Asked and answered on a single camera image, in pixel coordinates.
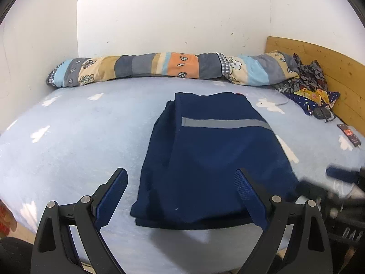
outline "white wall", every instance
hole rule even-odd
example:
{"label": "white wall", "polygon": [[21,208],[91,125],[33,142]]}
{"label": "white wall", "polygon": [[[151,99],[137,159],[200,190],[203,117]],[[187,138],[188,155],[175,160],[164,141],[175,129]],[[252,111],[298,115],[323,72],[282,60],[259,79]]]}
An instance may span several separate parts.
{"label": "white wall", "polygon": [[365,64],[365,28],[347,0],[271,0],[271,35],[321,45]]}
{"label": "white wall", "polygon": [[78,55],[77,0],[16,0],[0,25],[0,132],[46,96],[48,74]]}
{"label": "white wall", "polygon": [[78,0],[80,56],[260,54],[270,0]]}

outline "blue gripper pad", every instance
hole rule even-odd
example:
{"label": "blue gripper pad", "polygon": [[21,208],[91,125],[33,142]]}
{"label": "blue gripper pad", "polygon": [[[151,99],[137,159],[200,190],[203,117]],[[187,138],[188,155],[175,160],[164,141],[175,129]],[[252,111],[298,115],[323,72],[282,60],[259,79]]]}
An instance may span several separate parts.
{"label": "blue gripper pad", "polygon": [[[128,185],[128,174],[127,174],[127,171],[125,171],[124,169],[118,168],[117,171],[113,174],[112,178],[113,177],[115,177],[114,181],[111,184],[108,181],[107,184],[110,184],[110,186],[109,186],[108,190],[104,193],[104,196],[100,199],[100,202],[99,202],[98,206],[96,206],[96,209],[95,209],[94,227],[98,231],[102,227],[105,227],[108,225],[108,223],[120,201],[120,198],[122,197],[122,195]],[[104,184],[101,185],[97,189],[97,191],[99,189],[102,190],[103,186],[104,186]]]}
{"label": "blue gripper pad", "polygon": [[348,183],[356,183],[358,180],[358,172],[348,169],[341,169],[340,167],[336,166],[327,167],[326,174],[329,177]]}
{"label": "blue gripper pad", "polygon": [[234,185],[254,224],[265,230],[268,226],[266,208],[241,170],[237,170],[234,175]]}

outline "star-patterned fabric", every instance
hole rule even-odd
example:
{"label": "star-patterned fabric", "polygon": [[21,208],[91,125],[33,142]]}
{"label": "star-patterned fabric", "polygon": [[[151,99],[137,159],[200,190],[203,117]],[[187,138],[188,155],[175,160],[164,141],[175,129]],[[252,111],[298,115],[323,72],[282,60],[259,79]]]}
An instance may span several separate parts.
{"label": "star-patterned fabric", "polygon": [[312,115],[312,111],[314,110],[314,108],[317,108],[317,107],[332,108],[333,105],[335,104],[335,101],[340,97],[339,92],[326,92],[326,91],[323,91],[323,92],[325,92],[328,95],[329,104],[326,104],[326,102],[322,101],[321,105],[319,105],[315,101],[312,101],[311,99],[303,97],[303,96],[299,96],[295,93],[286,94],[286,97],[289,98],[290,100],[293,100],[295,103],[297,103],[303,109],[303,111],[306,115]]}

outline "navy blue cloth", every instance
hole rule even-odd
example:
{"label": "navy blue cloth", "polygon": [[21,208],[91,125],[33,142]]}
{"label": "navy blue cloth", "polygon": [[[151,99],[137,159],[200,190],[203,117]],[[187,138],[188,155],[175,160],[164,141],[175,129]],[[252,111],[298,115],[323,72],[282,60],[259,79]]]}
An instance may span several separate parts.
{"label": "navy blue cloth", "polygon": [[[245,168],[269,193],[296,199],[298,180],[272,130],[185,127],[182,118],[266,122],[243,95],[175,94],[151,134],[131,210],[138,225],[168,227],[225,218],[251,222],[234,185],[239,168]],[[227,221],[220,225],[224,226],[232,224]]]}

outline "light blue bedsheet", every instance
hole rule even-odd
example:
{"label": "light blue bedsheet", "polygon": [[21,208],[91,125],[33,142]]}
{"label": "light blue bedsheet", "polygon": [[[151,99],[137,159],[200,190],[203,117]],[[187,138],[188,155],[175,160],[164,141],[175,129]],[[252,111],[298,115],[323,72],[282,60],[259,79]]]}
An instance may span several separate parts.
{"label": "light blue bedsheet", "polygon": [[[102,235],[128,274],[208,274],[240,267],[261,234],[253,224],[174,231],[137,227],[129,215],[153,125],[176,92],[244,94],[278,135],[297,177],[321,182],[341,195],[351,186],[326,179],[326,166],[360,167],[365,162],[365,152],[354,148],[337,128],[340,120],[324,123],[306,116],[270,87],[129,78],[60,88],[19,117],[0,137],[0,198],[35,232],[48,201],[74,203],[122,167],[129,184]],[[76,246],[87,260],[77,239]]]}

